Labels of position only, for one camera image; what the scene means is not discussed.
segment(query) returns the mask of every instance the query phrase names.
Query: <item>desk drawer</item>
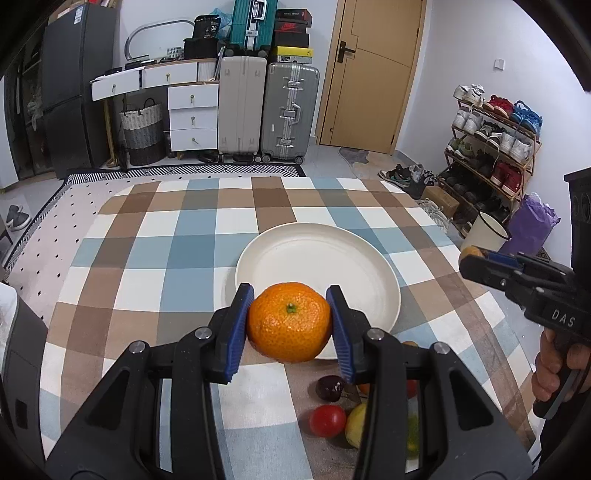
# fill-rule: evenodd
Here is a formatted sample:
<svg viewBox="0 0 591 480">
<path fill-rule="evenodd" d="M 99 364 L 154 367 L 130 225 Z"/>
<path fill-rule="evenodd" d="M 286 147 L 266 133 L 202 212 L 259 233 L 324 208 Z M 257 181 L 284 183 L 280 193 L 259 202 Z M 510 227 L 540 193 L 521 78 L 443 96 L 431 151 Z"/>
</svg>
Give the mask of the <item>desk drawer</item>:
<svg viewBox="0 0 591 480">
<path fill-rule="evenodd" d="M 144 68 L 142 88 L 197 81 L 197 62 L 164 64 Z"/>
<path fill-rule="evenodd" d="M 171 130 L 170 145 L 173 152 L 217 148 L 217 128 Z"/>
<path fill-rule="evenodd" d="M 170 129 L 217 128 L 217 107 L 181 108 L 171 110 Z"/>
<path fill-rule="evenodd" d="M 137 92 L 141 73 L 141 70 L 126 70 L 93 82 L 92 99 L 101 100 L 120 93 Z"/>
<path fill-rule="evenodd" d="M 217 83 L 185 85 L 168 89 L 168 110 L 201 106 L 217 107 Z"/>
</svg>

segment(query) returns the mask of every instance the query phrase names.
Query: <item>cardboard box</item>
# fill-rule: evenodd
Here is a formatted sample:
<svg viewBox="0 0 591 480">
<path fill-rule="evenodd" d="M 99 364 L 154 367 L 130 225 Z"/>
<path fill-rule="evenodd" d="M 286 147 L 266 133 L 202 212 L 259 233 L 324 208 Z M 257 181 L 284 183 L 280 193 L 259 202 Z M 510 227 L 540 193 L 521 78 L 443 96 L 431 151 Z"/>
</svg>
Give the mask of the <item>cardboard box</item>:
<svg viewBox="0 0 591 480">
<path fill-rule="evenodd" d="M 437 205 L 447 218 L 453 217 L 460 205 L 454 197 L 446 193 L 441 187 L 426 187 L 421 200 L 431 200 Z"/>
</svg>

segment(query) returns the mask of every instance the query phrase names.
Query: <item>white bucket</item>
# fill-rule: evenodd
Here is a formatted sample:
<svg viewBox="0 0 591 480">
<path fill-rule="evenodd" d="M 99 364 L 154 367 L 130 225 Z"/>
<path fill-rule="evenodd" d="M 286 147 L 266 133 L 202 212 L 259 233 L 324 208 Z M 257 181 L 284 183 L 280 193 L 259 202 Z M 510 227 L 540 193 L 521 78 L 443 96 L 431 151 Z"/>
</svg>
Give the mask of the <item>white bucket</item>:
<svg viewBox="0 0 591 480">
<path fill-rule="evenodd" d="M 462 243 L 462 250 L 474 245 L 498 252 L 503 244 L 511 239 L 511 234 L 487 213 L 480 212 L 470 232 Z"/>
</svg>

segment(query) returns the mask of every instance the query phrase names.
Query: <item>mandarin orange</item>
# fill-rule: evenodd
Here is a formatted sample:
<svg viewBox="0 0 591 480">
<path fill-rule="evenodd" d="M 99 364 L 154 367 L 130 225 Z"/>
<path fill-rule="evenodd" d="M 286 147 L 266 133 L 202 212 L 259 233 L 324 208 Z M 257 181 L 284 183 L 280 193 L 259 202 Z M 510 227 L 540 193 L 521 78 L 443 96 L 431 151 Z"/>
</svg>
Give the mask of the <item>mandarin orange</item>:
<svg viewBox="0 0 591 480">
<path fill-rule="evenodd" d="M 314 359 L 330 338 L 327 301 L 297 282 L 268 287 L 252 302 L 246 333 L 263 355 L 280 362 Z"/>
</svg>

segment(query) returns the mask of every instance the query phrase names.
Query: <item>suitcase handle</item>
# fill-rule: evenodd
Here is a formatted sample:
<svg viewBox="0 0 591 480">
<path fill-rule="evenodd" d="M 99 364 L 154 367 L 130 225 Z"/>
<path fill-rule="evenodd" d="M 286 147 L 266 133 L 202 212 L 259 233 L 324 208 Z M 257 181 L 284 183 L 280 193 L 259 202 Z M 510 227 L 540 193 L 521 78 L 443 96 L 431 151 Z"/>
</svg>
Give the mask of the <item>suitcase handle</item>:
<svg viewBox="0 0 591 480">
<path fill-rule="evenodd" d="M 258 5 L 262 4 L 262 13 L 258 14 Z M 253 20 L 264 20 L 267 15 L 267 0 L 255 0 L 252 6 L 252 19 Z"/>
<path fill-rule="evenodd" d="M 292 125 L 298 124 L 300 123 L 300 118 L 301 118 L 301 107 L 296 104 L 296 103 L 292 103 L 294 109 L 295 109 L 295 120 L 292 122 Z"/>
</svg>

